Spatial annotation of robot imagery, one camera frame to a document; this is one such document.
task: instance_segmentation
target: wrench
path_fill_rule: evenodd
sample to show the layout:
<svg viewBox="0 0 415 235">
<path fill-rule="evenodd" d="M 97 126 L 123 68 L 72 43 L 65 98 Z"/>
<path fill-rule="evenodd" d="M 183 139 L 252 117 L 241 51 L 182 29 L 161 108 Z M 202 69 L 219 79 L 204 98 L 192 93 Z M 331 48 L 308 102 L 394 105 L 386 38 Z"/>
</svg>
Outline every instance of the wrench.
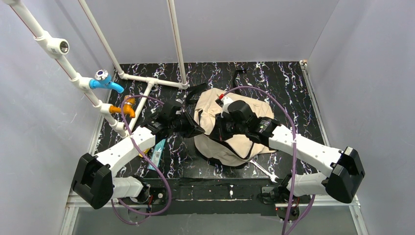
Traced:
<svg viewBox="0 0 415 235">
<path fill-rule="evenodd" d="M 262 172 L 264 172 L 264 174 L 268 175 L 271 179 L 271 182 L 276 183 L 278 177 L 274 174 L 269 173 L 267 170 L 265 170 L 260 164 L 258 164 L 257 162 L 255 162 L 253 159 L 251 159 L 249 161 L 250 163 L 254 164 L 258 169 L 260 169 Z"/>
</svg>

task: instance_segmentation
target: bag strap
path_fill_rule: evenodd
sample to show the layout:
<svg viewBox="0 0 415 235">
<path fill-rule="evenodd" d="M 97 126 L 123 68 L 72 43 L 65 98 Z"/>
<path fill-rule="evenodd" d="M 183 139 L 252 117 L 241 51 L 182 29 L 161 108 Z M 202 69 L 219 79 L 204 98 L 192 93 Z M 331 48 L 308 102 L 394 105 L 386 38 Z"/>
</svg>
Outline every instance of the bag strap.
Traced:
<svg viewBox="0 0 415 235">
<path fill-rule="evenodd" d="M 236 78 L 238 77 L 238 75 L 240 75 L 240 78 L 242 78 L 242 75 L 246 73 L 246 70 L 235 70 L 235 72 L 233 73 L 233 77 L 232 77 L 232 88 L 237 87 L 236 85 Z M 240 90 L 235 90 L 234 91 L 235 94 L 241 95 L 241 91 Z"/>
<path fill-rule="evenodd" d="M 187 89 L 186 104 L 195 104 L 197 99 L 192 99 L 196 94 L 200 94 L 208 89 L 207 83 L 202 83 Z"/>
</svg>

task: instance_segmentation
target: blue faucet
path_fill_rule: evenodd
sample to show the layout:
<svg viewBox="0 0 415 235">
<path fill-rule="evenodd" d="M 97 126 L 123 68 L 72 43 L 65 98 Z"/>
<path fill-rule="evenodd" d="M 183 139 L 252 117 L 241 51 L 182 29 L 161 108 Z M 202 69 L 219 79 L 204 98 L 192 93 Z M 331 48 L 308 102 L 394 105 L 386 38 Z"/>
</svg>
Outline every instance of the blue faucet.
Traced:
<svg viewBox="0 0 415 235">
<path fill-rule="evenodd" d="M 106 70 L 98 70 L 94 76 L 95 80 L 90 81 L 90 88 L 104 88 L 109 90 L 116 90 L 118 93 L 122 93 L 124 88 L 115 82 L 111 81 L 111 75 Z"/>
</svg>

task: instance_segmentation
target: black marble table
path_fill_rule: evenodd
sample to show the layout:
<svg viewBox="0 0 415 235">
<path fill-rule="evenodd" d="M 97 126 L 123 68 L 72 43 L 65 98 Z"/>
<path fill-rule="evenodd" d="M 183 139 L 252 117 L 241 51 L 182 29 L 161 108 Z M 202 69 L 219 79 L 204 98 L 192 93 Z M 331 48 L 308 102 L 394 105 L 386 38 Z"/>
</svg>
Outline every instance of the black marble table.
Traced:
<svg viewBox="0 0 415 235">
<path fill-rule="evenodd" d="M 131 75 L 155 77 L 168 81 L 179 81 L 179 69 L 177 64 L 125 64 L 121 65 L 123 70 Z M 323 138 L 318 126 L 316 115 L 312 106 L 307 86 L 300 68 L 299 62 L 228 62 L 228 63 L 186 63 L 186 76 L 191 86 L 207 83 L 209 87 L 226 90 L 232 87 L 231 78 L 235 70 L 247 70 L 245 76 L 238 77 L 238 85 L 249 85 L 259 87 L 282 104 L 293 118 L 298 133 L 316 142 L 323 143 Z M 118 76 L 115 82 L 125 88 L 124 93 L 111 93 L 109 103 L 119 106 L 126 95 L 142 94 L 147 86 L 146 83 L 121 80 Z M 156 85 L 150 96 L 160 100 L 184 99 L 186 91 L 177 88 Z M 255 99 L 268 99 L 257 91 L 241 91 L 242 95 Z M 272 102 L 275 118 L 289 126 L 283 112 Z M 187 107 L 193 116 L 195 105 Z M 158 104 L 147 101 L 143 112 L 137 123 L 140 123 L 152 112 L 157 110 Z M 99 136 L 96 151 L 108 149 L 120 140 L 120 136 L 112 131 L 104 121 Z M 289 154 L 277 151 L 272 154 L 260 154 L 254 158 L 264 168 L 275 173 L 280 179 L 291 172 L 292 157 Z M 119 173 L 119 177 L 139 175 L 143 178 L 158 178 L 153 170 L 147 169 L 148 163 L 136 157 L 130 161 Z M 314 173 L 315 168 L 298 160 L 297 173 Z M 170 136 L 164 148 L 160 162 L 160 170 L 166 178 L 267 178 L 250 163 L 239 167 L 229 167 L 207 161 L 196 150 L 193 139 L 182 140 L 180 136 Z"/>
</svg>

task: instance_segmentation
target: white pipe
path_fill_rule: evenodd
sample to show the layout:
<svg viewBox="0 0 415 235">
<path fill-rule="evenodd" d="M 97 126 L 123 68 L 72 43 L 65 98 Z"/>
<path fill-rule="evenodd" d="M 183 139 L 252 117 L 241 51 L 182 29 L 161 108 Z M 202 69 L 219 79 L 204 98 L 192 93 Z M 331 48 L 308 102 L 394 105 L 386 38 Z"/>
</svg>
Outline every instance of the white pipe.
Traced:
<svg viewBox="0 0 415 235">
<path fill-rule="evenodd" d="M 98 35 L 98 38 L 101 40 L 102 45 L 104 46 L 105 50 L 107 51 L 109 57 L 111 58 L 115 69 L 117 70 L 118 74 L 121 76 L 124 71 L 122 70 L 121 66 L 119 65 L 113 51 L 111 50 L 110 45 L 108 44 L 107 40 L 104 37 L 101 29 L 99 28 L 98 23 L 96 22 L 90 8 L 88 7 L 85 0 L 78 0 L 79 4 L 81 4 L 82 9 L 84 10 L 85 14 L 87 15 L 88 19 L 90 20 L 92 27 L 94 28 L 95 32 Z"/>
<path fill-rule="evenodd" d="M 56 38 L 52 38 L 48 32 L 43 30 L 37 20 L 33 17 L 27 7 L 20 2 L 20 0 L 3 0 L 6 4 L 10 5 L 11 8 L 16 12 L 19 18 L 23 23 L 29 28 L 29 30 L 35 36 L 35 40 L 43 48 L 43 50 L 53 59 L 55 59 L 62 69 L 69 76 L 69 80 L 73 82 L 75 87 L 82 90 L 85 96 L 91 101 L 92 105 L 96 108 L 102 105 L 102 101 L 99 100 L 95 94 L 88 89 L 84 89 L 79 86 L 79 82 L 74 82 L 77 79 L 80 79 L 82 76 L 76 72 L 73 66 L 69 63 L 66 57 L 60 53 L 52 53 L 48 47 L 53 46 L 53 43 L 56 42 Z M 110 124 L 110 126 L 119 133 L 122 137 L 126 137 L 127 134 L 123 128 L 123 123 L 119 123 L 111 115 L 103 115 L 105 120 Z"/>
<path fill-rule="evenodd" d="M 129 75 L 125 73 L 123 74 L 121 79 L 129 79 L 129 80 L 135 80 L 135 81 L 147 82 L 147 83 L 152 82 L 154 85 L 165 85 L 165 86 L 170 86 L 170 87 L 177 87 L 180 89 L 186 89 L 184 88 L 182 83 L 164 81 L 164 80 L 153 78 L 153 77 L 140 77 L 140 76 L 134 76 L 134 75 Z"/>
<path fill-rule="evenodd" d="M 153 86 L 154 86 L 154 83 L 152 81 L 148 82 L 147 88 L 145 89 L 143 95 L 148 96 L 150 94 L 151 88 L 153 88 Z M 145 98 L 145 97 L 142 97 L 140 99 L 140 103 L 138 103 L 138 106 L 137 106 L 137 109 L 136 109 L 136 117 L 132 118 L 131 121 L 130 121 L 130 124 L 128 125 L 131 130 L 134 128 L 134 126 L 135 126 L 135 124 L 136 124 L 136 122 L 137 122 L 137 120 L 138 120 L 138 118 L 141 114 L 141 111 L 142 111 L 146 101 L 147 101 L 147 98 Z"/>
<path fill-rule="evenodd" d="M 169 9 L 171 26 L 173 29 L 173 38 L 174 38 L 174 43 L 176 45 L 177 59 L 179 61 L 180 77 L 181 77 L 183 86 L 185 86 L 186 87 L 185 89 L 187 89 L 189 87 L 189 84 L 186 78 L 186 70 L 184 69 L 182 44 L 180 43 L 179 26 L 177 24 L 176 8 L 174 7 L 174 0 L 167 0 L 167 6 Z"/>
</svg>

